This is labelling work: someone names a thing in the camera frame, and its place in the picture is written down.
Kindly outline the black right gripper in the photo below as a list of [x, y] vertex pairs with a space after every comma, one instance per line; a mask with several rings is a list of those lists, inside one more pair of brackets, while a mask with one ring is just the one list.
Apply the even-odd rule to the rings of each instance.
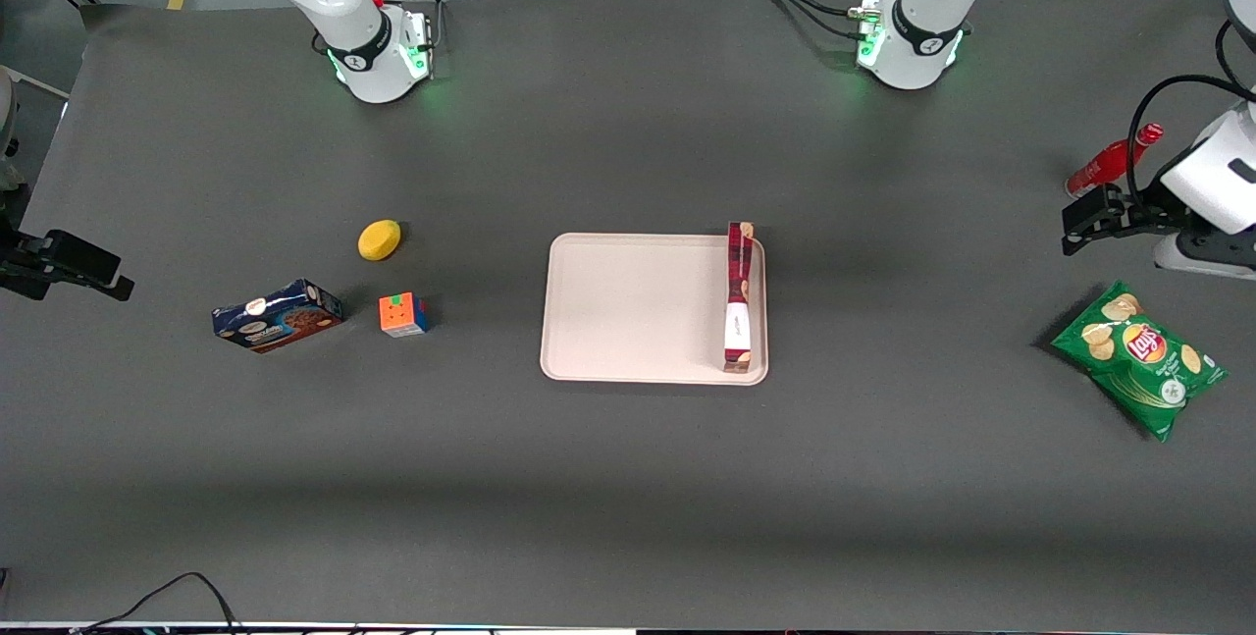
[[[38, 242], [40, 238], [33, 236], [1, 236], [3, 290], [30, 300], [43, 300], [46, 296], [50, 282], [43, 277], [45, 264], [30, 247]], [[118, 302], [127, 302], [134, 290], [134, 281], [118, 277], [121, 256], [73, 236], [67, 230], [49, 230], [44, 259], [55, 272], [95, 285], [95, 291]]]

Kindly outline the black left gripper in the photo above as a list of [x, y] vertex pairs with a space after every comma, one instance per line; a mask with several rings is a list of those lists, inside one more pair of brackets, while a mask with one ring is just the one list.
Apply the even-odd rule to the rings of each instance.
[[1099, 184], [1065, 206], [1063, 253], [1076, 255], [1088, 243], [1108, 238], [1125, 218], [1125, 233], [1171, 233], [1189, 227], [1192, 211], [1173, 193], [1127, 195], [1117, 184]]

